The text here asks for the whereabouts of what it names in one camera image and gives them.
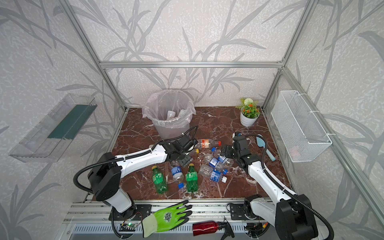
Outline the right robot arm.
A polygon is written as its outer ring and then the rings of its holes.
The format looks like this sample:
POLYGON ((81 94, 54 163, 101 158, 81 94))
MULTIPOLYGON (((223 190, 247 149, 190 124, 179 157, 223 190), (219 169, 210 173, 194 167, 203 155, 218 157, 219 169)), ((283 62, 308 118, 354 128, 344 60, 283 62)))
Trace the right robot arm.
POLYGON ((247 198, 247 216, 261 217, 271 224, 281 240, 312 240, 319 235, 316 220, 319 219, 328 229, 328 240, 335 237, 331 224, 312 208, 306 195, 297 195, 285 186, 266 166, 262 155, 253 154, 249 148, 248 136, 241 132, 233 134, 232 145, 222 146, 222 155, 234 159, 251 178, 264 189, 270 198, 247 198))

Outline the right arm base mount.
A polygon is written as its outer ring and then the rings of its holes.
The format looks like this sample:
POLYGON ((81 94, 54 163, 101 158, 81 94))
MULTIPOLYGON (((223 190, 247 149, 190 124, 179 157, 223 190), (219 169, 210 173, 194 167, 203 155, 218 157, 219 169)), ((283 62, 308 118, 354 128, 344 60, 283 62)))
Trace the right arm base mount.
POLYGON ((232 220, 247 221, 247 220, 255 220, 257 218, 257 216, 253 214, 253 212, 245 203, 243 204, 229 203, 227 204, 227 210, 231 214, 232 220))

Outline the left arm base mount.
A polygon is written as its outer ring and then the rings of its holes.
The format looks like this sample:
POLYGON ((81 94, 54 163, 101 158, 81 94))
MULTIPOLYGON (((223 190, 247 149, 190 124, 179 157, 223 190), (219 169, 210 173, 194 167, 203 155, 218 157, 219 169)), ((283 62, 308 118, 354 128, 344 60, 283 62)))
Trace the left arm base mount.
POLYGON ((123 213, 114 211, 109 215, 109 221, 114 219, 114 221, 141 221, 151 214, 152 205, 149 204, 139 204, 130 207, 123 213))

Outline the white bottle red cap front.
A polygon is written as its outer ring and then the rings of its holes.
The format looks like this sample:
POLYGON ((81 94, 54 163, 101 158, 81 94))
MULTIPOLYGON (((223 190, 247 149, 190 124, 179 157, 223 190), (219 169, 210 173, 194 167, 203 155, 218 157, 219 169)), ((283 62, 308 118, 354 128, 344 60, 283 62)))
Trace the white bottle red cap front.
POLYGON ((170 121, 170 120, 172 120, 172 119, 174 119, 176 117, 176 112, 174 112, 174 111, 168 111, 167 112, 167 121, 170 121))

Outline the crushed blue label bottle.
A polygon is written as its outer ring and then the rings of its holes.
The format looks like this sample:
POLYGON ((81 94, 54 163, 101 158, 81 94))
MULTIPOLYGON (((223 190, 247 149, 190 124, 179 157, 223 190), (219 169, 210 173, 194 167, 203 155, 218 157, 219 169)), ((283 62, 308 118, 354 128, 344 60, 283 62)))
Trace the crushed blue label bottle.
POLYGON ((206 177, 215 183, 226 183, 228 179, 223 173, 207 165, 200 166, 199 175, 202 175, 203 177, 206 177))
POLYGON ((231 167, 234 164, 233 159, 222 156, 222 151, 220 148, 213 147, 211 149, 213 156, 218 159, 225 167, 231 167))
POLYGON ((206 165, 210 166, 211 168, 213 168, 214 170, 217 170, 217 171, 223 173, 224 175, 226 175, 228 172, 228 170, 226 169, 224 164, 221 163, 217 158, 215 158, 211 154, 207 154, 204 156, 204 163, 206 165))

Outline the clear bottle red label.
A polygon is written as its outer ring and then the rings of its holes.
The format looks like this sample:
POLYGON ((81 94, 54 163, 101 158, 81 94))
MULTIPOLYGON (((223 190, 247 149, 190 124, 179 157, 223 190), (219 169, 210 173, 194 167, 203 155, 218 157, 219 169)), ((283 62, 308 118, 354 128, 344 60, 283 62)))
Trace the clear bottle red label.
POLYGON ((222 145, 221 141, 212 140, 212 139, 199 139, 196 145, 197 149, 212 149, 220 147, 222 145))

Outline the clear bottle blue label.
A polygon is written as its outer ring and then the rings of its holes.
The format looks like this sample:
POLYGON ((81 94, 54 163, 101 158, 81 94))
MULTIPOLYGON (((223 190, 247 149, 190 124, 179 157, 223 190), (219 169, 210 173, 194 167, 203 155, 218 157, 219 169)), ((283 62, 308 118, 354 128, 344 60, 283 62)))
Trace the clear bottle blue label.
POLYGON ((185 186, 184 184, 185 177, 182 172, 181 165, 179 164, 178 161, 171 161, 170 166, 171 166, 171 173, 172 173, 173 179, 178 184, 178 188, 182 189, 185 186))

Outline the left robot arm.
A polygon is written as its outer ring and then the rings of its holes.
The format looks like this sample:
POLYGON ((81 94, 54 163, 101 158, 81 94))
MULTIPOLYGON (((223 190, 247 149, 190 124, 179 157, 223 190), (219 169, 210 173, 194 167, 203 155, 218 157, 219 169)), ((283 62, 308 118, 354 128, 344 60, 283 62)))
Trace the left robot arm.
POLYGON ((126 155, 103 154, 97 163, 79 170, 74 178, 74 185, 92 193, 97 201, 113 207, 112 217, 123 220, 133 217, 137 207, 128 193, 120 187, 125 176, 148 166, 178 161, 186 166, 191 161, 188 155, 198 141, 188 134, 170 140, 162 140, 148 149, 126 155))

